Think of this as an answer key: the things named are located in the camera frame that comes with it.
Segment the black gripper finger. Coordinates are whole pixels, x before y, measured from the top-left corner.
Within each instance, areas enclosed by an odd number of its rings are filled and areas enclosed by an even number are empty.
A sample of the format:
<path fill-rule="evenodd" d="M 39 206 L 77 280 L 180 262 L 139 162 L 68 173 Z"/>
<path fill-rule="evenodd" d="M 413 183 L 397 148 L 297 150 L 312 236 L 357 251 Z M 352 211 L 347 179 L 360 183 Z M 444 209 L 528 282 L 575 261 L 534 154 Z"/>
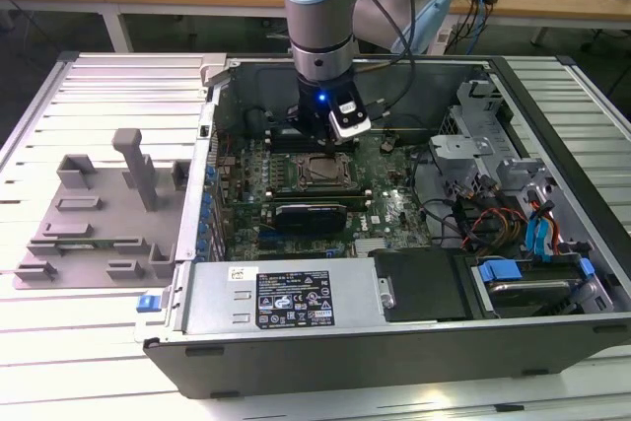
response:
<path fill-rule="evenodd" d="M 290 109 L 289 123 L 306 137 L 309 143 L 322 152 L 334 152 L 336 139 L 329 123 L 307 109 Z"/>

